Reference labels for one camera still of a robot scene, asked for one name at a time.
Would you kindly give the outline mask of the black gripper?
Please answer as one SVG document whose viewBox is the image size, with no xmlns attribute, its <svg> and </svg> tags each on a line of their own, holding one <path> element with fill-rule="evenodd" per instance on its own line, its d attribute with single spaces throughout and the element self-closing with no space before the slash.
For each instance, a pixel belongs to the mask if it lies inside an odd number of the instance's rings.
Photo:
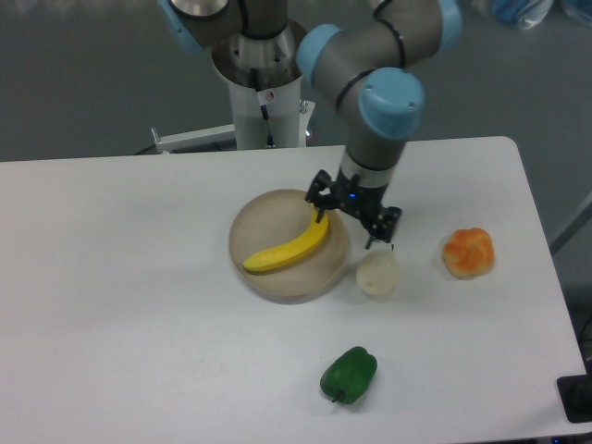
<svg viewBox="0 0 592 444">
<path fill-rule="evenodd" d="M 348 179 L 340 171 L 334 182 L 331 176 L 321 169 L 315 175 L 305 195 L 305 201 L 316 211 L 314 221 L 321 221 L 326 211 L 336 208 L 358 219 L 369 238 L 365 249 L 370 249 L 376 241 L 391 243 L 401 218 L 401 209 L 383 207 L 382 198 L 387 186 L 367 188 L 358 179 Z"/>
</svg>

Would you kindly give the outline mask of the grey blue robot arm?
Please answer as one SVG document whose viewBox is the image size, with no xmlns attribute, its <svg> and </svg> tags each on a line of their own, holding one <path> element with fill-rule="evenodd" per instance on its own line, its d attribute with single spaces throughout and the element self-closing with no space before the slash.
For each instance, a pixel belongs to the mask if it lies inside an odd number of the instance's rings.
<svg viewBox="0 0 592 444">
<path fill-rule="evenodd" d="M 239 149 L 303 142 L 302 82 L 325 97 L 350 132 L 338 175 L 317 173 L 306 201 L 356 218 L 370 241 L 390 241 L 401 210 L 382 199 L 425 102 L 408 67 L 458 40 L 458 5 L 379 1 L 372 23 L 355 33 L 331 24 L 307 31 L 284 1 L 163 1 L 160 8 L 182 46 L 211 50 Z"/>
</svg>

